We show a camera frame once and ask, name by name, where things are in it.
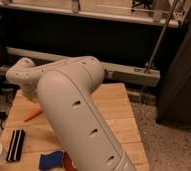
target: wooden table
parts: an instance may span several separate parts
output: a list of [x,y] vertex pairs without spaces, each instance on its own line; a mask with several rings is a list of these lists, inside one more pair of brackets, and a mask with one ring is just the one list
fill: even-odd
[[[149,164],[124,85],[103,84],[93,93],[92,98],[137,170],[148,171]],[[62,149],[44,114],[23,122],[26,113],[38,106],[23,97],[21,91],[17,92],[0,140],[5,149],[8,149],[13,130],[24,129],[26,137],[22,156],[19,162],[1,166],[0,171],[38,170],[42,153]]]

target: blue cloth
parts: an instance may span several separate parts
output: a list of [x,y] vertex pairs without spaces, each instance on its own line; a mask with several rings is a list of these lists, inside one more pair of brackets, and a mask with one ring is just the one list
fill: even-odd
[[63,156],[64,153],[62,151],[54,151],[47,155],[41,154],[39,169],[48,170],[54,167],[63,167]]

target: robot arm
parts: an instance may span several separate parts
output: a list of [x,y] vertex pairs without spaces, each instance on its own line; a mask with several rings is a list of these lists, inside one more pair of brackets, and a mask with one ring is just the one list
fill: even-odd
[[46,118],[79,171],[135,171],[90,97],[104,78],[96,58],[69,58],[38,67],[23,58],[6,76],[24,95],[37,92]]

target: speckled floor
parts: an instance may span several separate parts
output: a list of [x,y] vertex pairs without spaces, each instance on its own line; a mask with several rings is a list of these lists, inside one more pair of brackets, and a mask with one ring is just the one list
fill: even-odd
[[[8,113],[10,107],[4,97],[1,103]],[[131,104],[151,171],[191,171],[191,129],[157,125],[155,106]]]

